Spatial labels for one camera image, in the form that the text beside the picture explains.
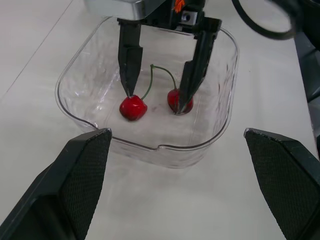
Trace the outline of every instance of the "black cable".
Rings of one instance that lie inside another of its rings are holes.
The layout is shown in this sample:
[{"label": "black cable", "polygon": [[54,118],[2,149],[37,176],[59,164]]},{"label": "black cable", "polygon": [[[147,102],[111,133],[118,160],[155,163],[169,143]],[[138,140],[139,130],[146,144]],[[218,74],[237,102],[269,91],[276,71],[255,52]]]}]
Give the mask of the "black cable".
[{"label": "black cable", "polygon": [[291,29],[284,32],[275,32],[267,30],[256,24],[245,12],[239,0],[232,0],[235,10],[238,12],[241,19],[258,34],[274,40],[287,40],[293,38],[296,31],[302,26],[302,9],[296,0],[272,0],[282,8],[290,17]]}]

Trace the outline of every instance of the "transparent plastic bowl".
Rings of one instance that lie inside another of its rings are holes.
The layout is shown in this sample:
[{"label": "transparent plastic bowl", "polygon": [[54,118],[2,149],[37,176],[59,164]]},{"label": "transparent plastic bowl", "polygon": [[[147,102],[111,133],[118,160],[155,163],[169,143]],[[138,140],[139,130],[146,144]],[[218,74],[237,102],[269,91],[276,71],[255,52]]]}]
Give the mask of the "transparent plastic bowl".
[{"label": "transparent plastic bowl", "polygon": [[[129,122],[119,112],[126,97],[119,76],[119,31],[117,20],[109,17],[87,38],[56,84],[58,106],[84,132],[111,128],[114,153],[168,168],[197,163],[231,117],[238,61],[234,38],[224,29],[218,33],[191,112],[174,115],[167,104],[173,81],[165,71],[154,69],[152,88],[143,100],[148,110],[140,120]],[[179,86],[195,44],[190,34],[142,26],[143,57],[134,94],[142,97],[149,87],[150,64],[168,69]]]}]

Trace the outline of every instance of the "orange component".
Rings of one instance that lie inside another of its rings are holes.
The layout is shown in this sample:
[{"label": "orange component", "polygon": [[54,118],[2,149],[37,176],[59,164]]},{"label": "orange component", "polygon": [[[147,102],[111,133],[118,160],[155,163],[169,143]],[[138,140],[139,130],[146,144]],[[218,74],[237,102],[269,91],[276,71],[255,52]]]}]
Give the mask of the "orange component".
[{"label": "orange component", "polygon": [[174,3],[174,11],[178,14],[181,12],[181,9],[184,7],[185,5],[185,0],[175,0]]}]

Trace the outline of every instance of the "green stem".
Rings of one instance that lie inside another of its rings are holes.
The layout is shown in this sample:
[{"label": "green stem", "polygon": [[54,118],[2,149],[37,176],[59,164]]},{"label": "green stem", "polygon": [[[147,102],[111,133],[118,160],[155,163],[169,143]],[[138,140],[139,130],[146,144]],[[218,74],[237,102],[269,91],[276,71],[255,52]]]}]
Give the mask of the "green stem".
[{"label": "green stem", "polygon": [[174,78],[174,76],[171,74],[171,72],[169,72],[169,70],[167,70],[167,69],[165,69],[165,68],[163,68],[163,67],[161,67],[161,66],[155,66],[155,65],[153,65],[153,64],[151,64],[151,66],[152,66],[151,68],[161,69],[161,70],[166,71],[166,72],[171,76],[171,78],[172,78],[173,85],[174,85],[174,89],[177,89],[177,85],[176,85],[175,78]]},{"label": "green stem", "polygon": [[145,94],[143,95],[143,97],[141,98],[141,100],[145,99],[145,97],[148,95],[148,93],[150,92],[151,86],[152,86],[152,82],[153,82],[153,78],[154,78],[154,70],[153,70],[153,65],[150,65],[150,72],[151,72],[151,79],[150,79],[150,84],[149,84],[149,88],[148,90],[145,92]]}]

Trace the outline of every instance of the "cherry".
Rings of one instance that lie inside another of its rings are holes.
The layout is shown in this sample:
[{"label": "cherry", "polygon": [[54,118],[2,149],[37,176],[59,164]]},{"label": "cherry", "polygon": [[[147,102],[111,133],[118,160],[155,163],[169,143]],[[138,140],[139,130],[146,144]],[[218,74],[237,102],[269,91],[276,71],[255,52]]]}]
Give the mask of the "cherry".
[{"label": "cherry", "polygon": [[[169,107],[171,110],[176,114],[178,112],[178,106],[179,106],[179,94],[180,90],[175,88],[171,90],[167,95],[167,102],[169,104]],[[184,108],[183,114],[187,114],[191,111],[191,109],[194,106],[194,99],[191,98],[191,100],[187,103],[187,105]]]},{"label": "cherry", "polygon": [[143,117],[148,106],[137,95],[126,97],[119,107],[124,118],[129,121],[136,121]]}]

